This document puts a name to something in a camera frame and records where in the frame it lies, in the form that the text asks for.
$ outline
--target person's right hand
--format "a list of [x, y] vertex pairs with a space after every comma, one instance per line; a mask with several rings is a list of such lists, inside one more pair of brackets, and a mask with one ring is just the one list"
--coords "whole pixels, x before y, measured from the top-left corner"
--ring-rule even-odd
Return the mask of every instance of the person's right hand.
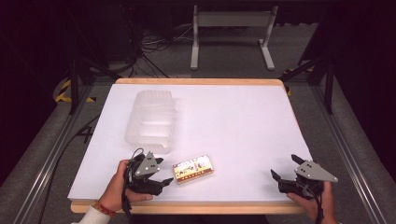
[[[321, 224], [336, 224], [337, 221], [335, 220], [334, 216], [334, 200], [332, 196], [332, 183], [329, 181], [323, 182], [324, 189], [323, 193], [320, 196], [321, 199], [321, 206], [323, 209], [323, 220]], [[295, 203], [299, 204], [307, 215], [315, 221], [318, 216], [318, 205], [315, 200], [307, 200], [305, 198], [300, 197], [295, 193], [288, 193], [288, 198], [292, 199]]]

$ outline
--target table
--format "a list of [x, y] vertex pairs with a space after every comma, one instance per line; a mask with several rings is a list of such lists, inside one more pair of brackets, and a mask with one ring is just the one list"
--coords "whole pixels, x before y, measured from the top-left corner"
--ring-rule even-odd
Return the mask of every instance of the table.
[[[296, 205], [295, 203], [293, 203], [292, 201], [290, 201], [289, 199], [286, 198], [285, 194], [281, 194], [277, 191], [277, 183], [275, 182], [275, 180], [272, 179], [271, 175], [270, 175], [270, 170], [267, 170], [267, 167], [258, 167], [258, 169], [253, 169], [253, 174], [254, 176], [250, 176], [250, 175], [245, 175], [247, 178], [247, 182], [250, 183], [254, 180], [254, 182], [257, 182], [257, 185], [253, 185], [253, 188], [251, 189], [247, 189], [246, 192], [243, 193], [242, 196], [235, 196], [233, 195], [230, 199], [230, 197], [227, 197], [230, 194], [226, 194], [226, 196], [218, 196], [216, 195], [215, 197], [213, 197], [214, 199], [205, 199], [205, 195], [204, 196], [200, 196], [203, 199], [201, 201], [197, 200], [196, 198], [194, 198], [193, 196], [190, 197], [190, 195], [188, 195], [188, 197], [186, 197], [186, 195], [177, 195], [178, 192], [183, 192], [183, 189], [193, 189], [194, 186], [207, 186], [209, 183], [213, 184], [213, 183], [217, 183], [216, 180], [217, 179], [222, 179], [222, 177], [224, 175], [227, 175], [228, 172], [224, 172], [224, 164], [226, 164], [227, 162], [230, 161], [235, 161], [235, 160], [230, 160], [230, 159], [237, 159], [236, 161], [239, 161], [240, 165], [242, 165], [241, 167], [245, 167], [247, 165], [246, 159], [244, 159], [245, 157], [248, 158], [253, 158], [253, 160], [251, 161], [251, 165], [253, 166], [262, 166], [262, 165], [267, 165], [266, 163], [271, 163], [271, 166], [274, 166], [274, 170], [276, 170], [280, 175], [287, 173], [288, 171], [290, 171], [290, 173], [293, 173], [293, 169], [295, 167], [297, 167], [296, 163], [293, 163], [291, 161], [290, 158], [290, 153], [291, 152], [296, 152], [297, 155], [301, 156], [302, 158], [305, 159], [310, 159], [310, 154], [308, 151], [308, 148], [304, 142], [304, 139], [301, 136], [300, 130], [298, 128], [298, 124], [296, 122], [296, 119], [292, 113], [292, 109], [290, 106], [290, 102], [289, 99], [287, 97], [287, 94], [285, 92], [285, 90], [283, 89], [283, 84], [281, 81], [277, 80], [277, 79], [228, 79], [228, 78], [224, 78], [224, 79], [212, 79], [212, 78], [122, 78], [119, 79], [116, 82], [116, 85], [120, 85], [121, 89], [125, 89], [125, 88], [129, 88], [127, 87], [127, 85], [131, 85], [133, 87], [138, 87], [140, 85], [146, 86], [149, 85], [152, 89], [158, 89], [158, 88], [170, 88], [172, 89], [172, 94], [174, 94], [174, 97], [177, 100], [177, 114], [178, 120], [183, 120], [186, 118], [183, 118], [183, 111], [186, 111], [185, 113], [189, 113], [188, 112], [188, 107], [185, 106], [186, 101], [183, 100], [183, 94], [180, 94], [179, 89], [194, 89], [194, 88], [202, 88], [205, 87], [208, 91], [213, 89], [220, 89], [221, 91], [219, 91], [219, 95], [221, 95], [221, 93], [230, 93], [230, 91], [227, 91], [227, 89], [230, 89], [232, 91], [237, 90], [242, 88], [245, 92], [246, 90], [250, 90], [252, 89], [252, 91], [250, 92], [246, 92], [246, 95], [250, 95], [255, 94], [255, 91], [263, 91], [263, 90], [269, 90], [268, 92], [274, 91], [274, 92], [278, 92], [278, 96], [279, 99], [276, 98], [276, 102], [280, 103], [281, 107], [279, 108], [280, 110], [273, 110], [273, 112], [277, 113], [282, 113], [282, 111], [286, 112], [287, 116], [282, 117], [282, 120], [284, 120], [287, 123], [287, 127], [285, 128], [284, 124], [277, 124], [277, 127], [272, 127], [271, 126], [271, 130], [273, 130], [272, 133], [268, 133], [271, 134], [271, 136], [277, 136], [277, 135], [281, 135], [281, 134], [285, 134], [287, 136], [287, 138], [283, 138], [282, 136], [279, 137], [279, 141], [276, 141], [276, 139], [274, 138], [270, 138], [270, 139], [266, 139], [264, 138], [263, 140], [257, 139], [257, 135], [252, 135], [255, 138], [255, 141], [248, 141], [246, 142], [246, 146], [250, 147], [250, 146], [254, 146], [251, 145], [252, 142], [255, 142], [257, 144], [269, 144], [266, 147], [270, 147], [270, 143], [269, 142], [276, 142], [277, 144], [282, 145], [282, 149], [283, 150], [279, 150], [282, 153], [284, 152], [285, 155], [281, 154], [280, 156], [276, 156], [276, 152], [274, 152], [271, 149], [268, 149], [267, 151], [263, 151], [260, 154], [254, 154], [253, 156], [248, 155], [248, 153], [246, 156], [241, 157], [241, 155], [237, 155], [237, 157], [222, 157], [221, 155], [224, 155], [223, 151], [220, 152], [219, 150], [202, 150], [202, 152], [209, 152], [209, 157], [211, 157], [212, 163], [214, 164], [214, 169], [215, 169], [215, 173], [212, 174], [212, 176], [205, 176], [202, 177], [200, 179], [197, 180], [192, 180], [190, 183], [185, 183], [182, 185], [177, 185], [175, 183], [175, 181], [173, 183], [171, 183], [170, 186], [166, 187], [163, 190], [163, 193], [154, 199], [154, 201], [150, 201], [150, 202], [143, 202], [143, 203], [134, 203], [133, 204], [133, 213], [135, 214], [299, 214], [302, 213], [304, 210], [299, 207], [298, 205]], [[112, 148], [111, 151], [111, 155], [110, 154], [106, 154], [103, 150], [101, 151], [102, 153], [105, 153], [106, 155], [104, 155], [106, 158], [111, 158], [112, 155], [114, 154], [118, 154], [119, 152], [117, 152], [117, 150], [115, 148], [123, 148], [124, 147], [124, 143], [121, 143], [119, 140], [114, 140], [115, 138], [117, 138], [117, 136], [115, 135], [115, 127], [109, 127], [108, 125], [106, 126], [106, 121], [105, 119], [109, 119], [111, 118], [111, 114], [114, 114], [115, 117], [119, 117], [120, 115], [117, 114], [120, 110], [118, 109], [119, 106], [117, 105], [117, 100], [114, 100], [114, 95], [112, 96], [112, 94], [114, 94], [114, 92], [110, 91], [110, 94], [106, 100], [106, 104], [104, 107], [104, 110], [102, 112], [102, 116], [98, 121], [98, 125], [96, 127], [95, 133], [93, 134], [92, 140], [90, 142], [89, 148], [87, 149], [87, 153], [84, 157], [84, 160], [81, 164], [80, 170], [87, 170], [87, 164], [88, 166], [92, 166], [92, 164], [90, 163], [90, 160], [87, 159], [87, 157], [93, 157], [91, 159], [94, 159], [96, 161], [101, 160], [100, 158], [96, 158], [96, 157], [100, 157], [103, 154], [101, 153], [92, 153], [95, 150], [101, 150], [100, 148], [106, 148], [106, 144], [108, 144], [106, 141], [105, 142], [98, 142], [97, 138], [99, 139], [103, 139], [102, 134], [106, 134], [105, 131], [110, 133], [110, 136], [107, 139], [110, 139], [108, 141], [114, 141], [114, 144], [116, 144], [116, 146], [114, 146], [114, 148]], [[211, 98], [214, 98], [214, 102], [216, 102], [216, 95], [212, 94]], [[271, 103], [270, 101], [268, 101], [268, 99], [273, 98], [272, 96], [264, 96], [264, 95], [257, 95], [257, 98], [259, 98], [260, 100], [265, 100], [265, 104], [263, 105], [273, 105], [273, 103]], [[224, 104], [223, 102], [228, 102], [229, 100], [227, 99], [223, 99], [221, 100], [221, 102], [219, 102], [219, 105]], [[247, 100], [247, 103], [244, 102], [240, 102], [240, 104], [255, 104], [256, 102], [260, 102], [260, 101], [252, 101], [252, 102], [248, 102], [249, 100]], [[257, 105], [255, 108], [246, 108], [245, 110], [243, 110], [241, 113], [243, 114], [244, 112], [251, 112], [251, 111], [260, 111], [260, 108], [262, 108], [262, 105]], [[267, 118], [265, 119], [266, 122], [269, 122], [268, 120], [270, 119], [274, 119], [273, 117], [267, 115]], [[261, 123], [261, 120], [254, 120], [257, 123]], [[111, 125], [113, 126], [118, 126], [117, 121], [112, 121]], [[196, 152], [186, 152], [186, 151], [180, 151], [180, 148], [182, 146], [184, 146], [183, 148], [185, 148], [185, 146], [191, 146], [189, 145], [191, 142], [193, 142], [194, 144], [200, 144], [200, 143], [205, 143], [206, 141], [196, 141], [194, 142], [192, 139], [190, 141], [186, 141], [185, 139], [183, 139], [184, 137], [189, 136], [189, 132], [191, 130], [193, 130], [194, 128], [189, 127], [185, 127], [183, 125], [180, 125], [180, 123], [183, 122], [179, 122], [178, 124], [175, 124], [175, 132], [174, 135], [183, 135], [184, 136], [181, 138], [176, 138], [173, 137], [172, 141], [173, 141], [173, 147], [171, 149], [171, 152], [167, 155], [160, 155], [162, 158], [164, 158], [164, 161], [161, 165], [163, 164], [171, 164], [173, 163], [177, 163], [177, 161], [181, 161], [181, 158], [186, 158], [191, 156], [191, 158], [194, 157], [194, 155], [198, 155], [199, 153], [201, 153], [201, 151], [196, 151]], [[253, 130], [250, 133], [256, 133], [256, 132], [260, 132], [261, 130], [265, 130], [266, 128], [257, 128], [255, 130]], [[249, 139], [249, 137], [246, 136], [240, 136], [240, 139]], [[207, 142], [210, 143], [210, 146], [214, 146], [214, 148], [219, 148], [219, 146], [222, 146], [222, 144], [217, 144], [213, 142], [213, 139], [210, 139], [210, 137], [206, 138]], [[233, 150], [233, 144], [240, 144], [240, 142], [238, 141], [234, 141], [233, 139], [230, 139], [229, 142], [232, 142], [231, 144], [229, 143], [223, 143], [225, 145], [227, 145], [227, 150], [228, 152], [230, 152], [231, 150]], [[254, 158], [261, 158], [261, 160], [265, 160], [265, 158], [263, 159], [262, 157], [265, 157], [267, 154], [269, 153], [269, 155], [274, 155], [274, 157], [271, 157], [271, 160], [267, 160], [266, 162], [257, 162], [255, 161]], [[124, 152], [120, 152], [121, 157], [124, 157]], [[111, 177], [111, 175], [115, 172], [115, 167], [113, 167], [114, 165], [116, 166], [118, 164], [118, 159], [114, 159], [113, 160], [114, 164], [108, 165], [108, 164], [102, 164], [99, 167], [106, 167], [106, 166], [110, 166], [108, 167], [108, 171], [104, 171], [101, 172], [101, 176], [103, 177], [103, 181], [102, 181], [102, 185], [103, 188], [106, 187], [106, 183], [108, 181], [108, 179]], [[164, 177], [170, 177], [169, 174], [172, 173], [172, 171], [170, 171], [170, 168], [167, 169], [166, 167], [161, 167], [161, 171], [158, 174], [163, 174], [163, 176], [161, 176], [161, 178]], [[240, 172], [232, 172], [233, 175], [235, 176], [235, 178], [239, 178], [241, 175], [244, 174], [239, 174]], [[90, 175], [89, 179], [95, 179], [94, 175]], [[89, 200], [79, 200], [79, 199], [73, 199], [73, 197], [76, 197], [76, 195], [81, 195], [80, 193], [72, 193], [73, 188], [77, 188], [78, 190], [81, 189], [81, 186], [78, 186], [78, 182], [81, 181], [81, 178], [78, 180], [78, 176], [75, 180], [75, 183], [72, 187], [71, 193], [69, 194], [69, 198], [72, 198], [72, 203], [71, 203], [71, 209], [73, 212], [76, 213], [84, 213], [87, 211], [88, 209], [88, 205], [89, 204], [93, 204], [94, 201], [94, 197], [99, 197], [100, 196], [100, 191], [98, 191], [98, 193], [96, 193], [96, 195], [91, 196], [91, 198]], [[238, 188], [240, 187], [241, 189], [246, 189], [246, 188], [250, 188], [251, 186], [245, 182], [241, 182], [239, 183], [240, 186], [238, 186]], [[231, 187], [228, 188], [221, 188], [222, 191], [224, 190], [231, 190]], [[261, 192], [263, 192], [262, 195], [249, 195], [250, 191], [257, 191], [259, 192], [258, 194], [261, 194]], [[262, 198], [265, 197], [270, 197], [271, 200], [268, 201], [264, 201]]]

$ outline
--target gray carpet floor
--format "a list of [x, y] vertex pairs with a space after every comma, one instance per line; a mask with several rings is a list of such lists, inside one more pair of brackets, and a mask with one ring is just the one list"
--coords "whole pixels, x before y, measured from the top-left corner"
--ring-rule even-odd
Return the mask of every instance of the gray carpet floor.
[[[191, 41], [189, 39], [172, 45], [168, 49], [146, 53], [146, 55], [170, 77], [277, 78], [284, 70], [297, 66], [315, 28], [315, 24], [274, 28], [269, 43], [269, 50], [276, 66], [274, 71], [268, 71], [265, 67], [257, 42], [261, 31], [256, 28], [248, 28], [241, 34], [234, 34], [224, 29], [202, 31], [199, 67], [196, 71], [190, 70]], [[132, 73], [128, 70], [122, 75], [124, 77], [131, 74], [132, 77], [147, 77], [148, 75], [162, 77], [158, 71], [154, 74], [153, 70], [142, 60], [139, 60], [137, 64], [140, 68], [134, 66]], [[342, 90], [335, 82], [332, 119], [340, 128], [353, 158], [359, 165], [365, 183], [370, 189], [370, 194], [380, 208], [383, 218], [378, 221], [374, 221], [375, 218], [371, 217], [362, 199], [364, 195], [357, 191], [357, 183], [342, 157], [337, 138], [329, 124], [328, 115], [323, 112], [322, 102], [318, 101], [314, 94], [317, 90], [323, 92], [323, 83], [319, 87], [310, 87], [304, 81], [305, 78], [306, 75], [301, 74], [286, 83], [291, 88], [290, 102], [313, 158], [340, 180], [333, 185], [335, 213], [338, 221], [362, 224], [396, 223], [396, 214], [393, 212], [396, 200], [392, 197], [393, 192], [396, 191], [396, 185], [376, 156]], [[96, 102], [84, 104], [67, 139], [70, 139], [89, 120], [100, 114], [110, 87], [111, 81], [105, 77], [98, 78], [90, 92], [91, 97], [96, 97]], [[58, 91], [59, 86], [54, 87], [54, 92]], [[2, 207], [0, 223], [12, 223], [20, 212], [40, 169], [69, 118], [69, 111], [69, 103], [58, 103], [40, 133], [0, 188], [0, 206]], [[67, 194], [88, 144], [89, 142], [84, 143], [83, 136], [78, 136], [65, 150], [50, 188], [41, 223], [71, 223], [82, 218], [82, 214], [71, 212]], [[37, 223], [43, 210], [42, 205], [47, 187], [42, 194], [37, 195], [39, 200], [27, 223]], [[268, 215], [267, 219], [274, 224], [312, 223], [304, 214]], [[113, 218], [111, 223], [126, 223], [126, 218], [119, 215]]]

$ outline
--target wrist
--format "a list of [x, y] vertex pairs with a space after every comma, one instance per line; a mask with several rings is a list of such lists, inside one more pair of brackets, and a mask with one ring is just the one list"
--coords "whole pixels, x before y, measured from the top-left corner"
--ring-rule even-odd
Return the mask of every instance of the wrist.
[[96, 204], [93, 206], [93, 208], [105, 215], [110, 216], [110, 217], [114, 217], [116, 215], [115, 211], [108, 209], [107, 207], [102, 205], [99, 201], [96, 202]]

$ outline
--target small box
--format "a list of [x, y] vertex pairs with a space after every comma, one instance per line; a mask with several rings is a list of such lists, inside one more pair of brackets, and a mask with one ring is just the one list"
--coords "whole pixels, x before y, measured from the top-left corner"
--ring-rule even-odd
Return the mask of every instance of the small box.
[[175, 164], [173, 168], [178, 184], [185, 183], [204, 175], [210, 175], [214, 171], [212, 163], [207, 155]]

